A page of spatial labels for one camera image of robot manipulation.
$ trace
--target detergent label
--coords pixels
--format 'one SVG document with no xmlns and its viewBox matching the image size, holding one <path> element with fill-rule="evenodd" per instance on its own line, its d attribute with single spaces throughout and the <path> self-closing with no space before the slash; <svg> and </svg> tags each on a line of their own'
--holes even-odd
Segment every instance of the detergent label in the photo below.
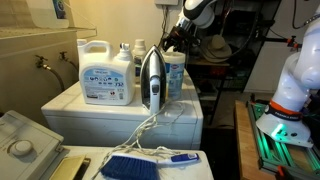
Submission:
<svg viewBox="0 0 320 180">
<path fill-rule="evenodd" d="M 122 74 L 104 68 L 88 69 L 83 76 L 86 96 L 97 100 L 124 100 L 124 81 Z"/>
</svg>

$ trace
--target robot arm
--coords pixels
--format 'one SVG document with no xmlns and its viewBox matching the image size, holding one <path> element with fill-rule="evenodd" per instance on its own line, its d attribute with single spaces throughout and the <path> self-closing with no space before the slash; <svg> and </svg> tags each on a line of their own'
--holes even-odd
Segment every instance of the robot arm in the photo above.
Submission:
<svg viewBox="0 0 320 180">
<path fill-rule="evenodd" d="M 179 20 L 169 35 L 162 40 L 162 49 L 167 51 L 171 46 L 174 51 L 183 51 L 186 44 L 199 44 L 199 40 L 189 33 L 194 24 L 198 28 L 207 28 L 214 20 L 210 5 L 217 0 L 187 0 L 179 14 Z"/>
<path fill-rule="evenodd" d="M 278 142 L 312 147 L 310 130 L 300 113 L 310 89 L 320 89 L 320 19 L 310 23 L 301 52 L 289 56 L 282 69 L 278 88 L 257 127 Z"/>
</svg>

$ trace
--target white bottle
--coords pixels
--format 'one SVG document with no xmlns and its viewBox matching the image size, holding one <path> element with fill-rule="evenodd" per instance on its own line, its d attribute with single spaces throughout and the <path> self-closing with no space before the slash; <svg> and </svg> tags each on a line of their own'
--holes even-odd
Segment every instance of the white bottle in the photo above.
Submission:
<svg viewBox="0 0 320 180">
<path fill-rule="evenodd" d="M 104 52 L 91 48 L 102 47 Z M 87 104 L 127 105 L 135 92 L 134 63 L 128 44 L 121 44 L 113 57 L 112 46 L 106 41 L 78 45 L 79 81 Z"/>
<path fill-rule="evenodd" d="M 63 0 L 27 0 L 32 21 L 40 28 L 68 28 Z"/>
<path fill-rule="evenodd" d="M 140 82 L 140 71 L 145 55 L 147 54 L 144 39 L 136 39 L 134 49 L 132 50 L 133 61 L 135 64 L 136 82 Z"/>
</svg>

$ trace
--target pipe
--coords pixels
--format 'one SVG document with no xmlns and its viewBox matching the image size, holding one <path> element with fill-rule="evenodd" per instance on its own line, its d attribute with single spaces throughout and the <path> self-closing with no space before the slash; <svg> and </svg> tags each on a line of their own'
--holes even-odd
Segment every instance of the pipe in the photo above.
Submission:
<svg viewBox="0 0 320 180">
<path fill-rule="evenodd" d="M 52 74 L 54 74 L 56 76 L 56 78 L 58 79 L 59 84 L 60 84 L 60 89 L 63 92 L 65 90 L 64 84 L 63 84 L 63 80 L 62 80 L 61 76 L 57 73 L 57 71 L 53 70 L 48 65 L 43 65 L 43 68 L 46 69 L 46 70 L 49 70 L 50 72 L 52 72 Z"/>
<path fill-rule="evenodd" d="M 76 65 L 74 62 L 70 61 L 70 60 L 66 57 L 66 53 L 67 53 L 67 51 L 62 51 L 62 52 L 60 52 L 59 59 L 62 60 L 62 61 L 66 61 L 66 62 L 70 63 L 70 64 L 76 69 L 76 71 L 78 72 L 79 69 L 78 69 L 77 65 Z"/>
</svg>

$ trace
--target machine lid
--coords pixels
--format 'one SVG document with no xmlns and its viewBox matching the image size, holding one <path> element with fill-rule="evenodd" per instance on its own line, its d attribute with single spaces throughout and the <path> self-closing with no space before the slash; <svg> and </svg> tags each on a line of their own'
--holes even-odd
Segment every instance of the machine lid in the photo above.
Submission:
<svg viewBox="0 0 320 180">
<path fill-rule="evenodd" d="M 63 137 L 16 111 L 0 118 L 1 179 L 37 179 L 63 147 Z"/>
<path fill-rule="evenodd" d="M 45 104 L 41 110 L 45 116 L 98 118 L 114 120 L 144 121 L 150 117 L 149 112 L 142 106 L 140 85 L 135 87 L 135 95 L 126 106 L 107 106 L 86 104 L 82 95 L 80 83 L 77 82 L 69 89 Z M 169 103 L 158 115 L 158 122 L 172 122 L 184 107 L 182 115 L 176 123 L 194 124 L 203 119 L 201 106 L 192 80 L 185 74 L 182 87 L 181 101 Z"/>
</svg>

